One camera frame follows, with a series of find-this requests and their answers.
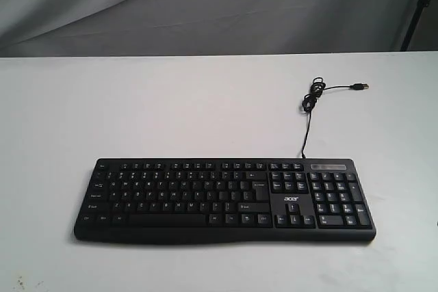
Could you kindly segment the black acer keyboard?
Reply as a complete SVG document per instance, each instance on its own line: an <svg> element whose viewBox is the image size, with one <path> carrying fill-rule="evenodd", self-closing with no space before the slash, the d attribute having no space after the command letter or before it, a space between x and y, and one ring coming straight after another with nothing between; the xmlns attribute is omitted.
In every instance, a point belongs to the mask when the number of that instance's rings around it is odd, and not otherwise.
<svg viewBox="0 0 438 292"><path fill-rule="evenodd" d="M369 242L376 227L350 159L99 159L81 241L184 245Z"/></svg>

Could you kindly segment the grey backdrop cloth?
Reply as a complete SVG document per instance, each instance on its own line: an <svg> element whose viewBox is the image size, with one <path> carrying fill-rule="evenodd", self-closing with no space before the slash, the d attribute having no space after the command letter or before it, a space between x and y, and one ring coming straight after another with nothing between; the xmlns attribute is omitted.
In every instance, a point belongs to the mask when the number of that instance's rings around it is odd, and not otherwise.
<svg viewBox="0 0 438 292"><path fill-rule="evenodd" d="M1 0L4 57L397 51L419 0Z"/></svg>

